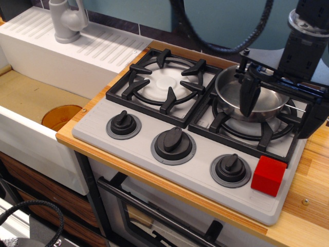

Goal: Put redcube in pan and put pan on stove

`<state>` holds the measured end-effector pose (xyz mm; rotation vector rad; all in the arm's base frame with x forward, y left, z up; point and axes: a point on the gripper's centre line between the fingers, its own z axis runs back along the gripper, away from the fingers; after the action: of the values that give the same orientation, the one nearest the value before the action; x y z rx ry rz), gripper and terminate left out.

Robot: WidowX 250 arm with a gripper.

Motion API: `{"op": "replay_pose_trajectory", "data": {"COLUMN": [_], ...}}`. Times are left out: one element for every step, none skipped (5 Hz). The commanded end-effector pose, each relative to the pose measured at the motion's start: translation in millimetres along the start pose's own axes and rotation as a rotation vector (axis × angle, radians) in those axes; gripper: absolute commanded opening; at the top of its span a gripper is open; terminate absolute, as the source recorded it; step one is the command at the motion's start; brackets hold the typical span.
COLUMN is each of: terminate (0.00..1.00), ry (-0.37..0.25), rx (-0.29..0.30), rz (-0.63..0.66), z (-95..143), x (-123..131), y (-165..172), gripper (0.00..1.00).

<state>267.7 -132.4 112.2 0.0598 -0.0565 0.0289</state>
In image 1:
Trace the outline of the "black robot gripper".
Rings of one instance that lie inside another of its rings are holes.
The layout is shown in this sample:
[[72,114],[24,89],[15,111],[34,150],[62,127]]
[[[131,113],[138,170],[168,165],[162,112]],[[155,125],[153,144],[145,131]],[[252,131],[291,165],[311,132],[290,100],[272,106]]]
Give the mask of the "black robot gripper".
[[290,83],[286,90],[301,99],[314,99],[306,107],[302,117],[298,139],[309,138],[328,118],[328,67],[322,55],[328,41],[308,41],[289,38],[284,49],[261,50],[245,48],[242,52],[240,70],[251,61],[245,74],[240,75],[240,111],[245,117],[251,115],[260,95],[261,82],[279,83],[286,77]]

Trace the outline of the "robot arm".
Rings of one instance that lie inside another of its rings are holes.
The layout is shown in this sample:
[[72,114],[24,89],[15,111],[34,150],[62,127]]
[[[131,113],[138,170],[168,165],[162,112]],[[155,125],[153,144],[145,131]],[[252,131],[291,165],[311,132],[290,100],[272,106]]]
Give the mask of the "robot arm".
[[251,49],[236,70],[240,109],[249,116],[261,88],[307,104],[297,138],[309,138],[328,118],[328,66],[321,57],[328,46],[328,1],[299,1],[288,17],[291,33],[284,49]]

